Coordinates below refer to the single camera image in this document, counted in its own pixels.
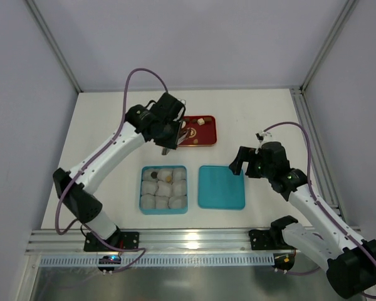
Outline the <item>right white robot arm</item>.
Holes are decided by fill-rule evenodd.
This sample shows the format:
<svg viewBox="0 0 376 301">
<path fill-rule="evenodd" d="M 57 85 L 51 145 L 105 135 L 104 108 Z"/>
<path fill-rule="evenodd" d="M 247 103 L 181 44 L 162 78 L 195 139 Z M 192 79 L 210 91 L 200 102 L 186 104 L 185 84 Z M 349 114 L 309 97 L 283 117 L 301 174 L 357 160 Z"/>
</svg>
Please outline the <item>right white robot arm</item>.
<svg viewBox="0 0 376 301">
<path fill-rule="evenodd" d="M 339 296 L 350 298 L 376 285 L 376 240 L 365 240 L 313 192 L 306 174 L 290 166 L 280 142 L 257 149 L 241 146 L 229 169 L 238 176 L 244 163 L 247 177 L 267 179 L 314 227 L 308 231 L 291 216 L 280 218 L 282 225 L 272 223 L 284 244 L 300 250 L 326 273 Z"/>
</svg>

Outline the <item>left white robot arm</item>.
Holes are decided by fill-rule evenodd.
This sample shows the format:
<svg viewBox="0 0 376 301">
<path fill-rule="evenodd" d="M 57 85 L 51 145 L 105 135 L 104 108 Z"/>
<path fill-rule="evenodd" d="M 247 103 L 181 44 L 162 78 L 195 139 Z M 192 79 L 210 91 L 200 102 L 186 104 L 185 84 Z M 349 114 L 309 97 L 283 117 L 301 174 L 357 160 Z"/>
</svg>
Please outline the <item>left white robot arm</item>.
<svg viewBox="0 0 376 301">
<path fill-rule="evenodd" d="M 60 211 L 65 206 L 75 221 L 86 226 L 94 237 L 109 249 L 110 240 L 119 231 L 108 217 L 103 204 L 94 196 L 103 180 L 130 153 L 146 142 L 166 149 L 176 149 L 182 142 L 185 102 L 165 92 L 147 105 L 134 105 L 126 110 L 118 129 L 81 163 L 66 171 L 58 168 L 53 182 L 58 197 L 55 230 L 59 235 Z"/>
</svg>

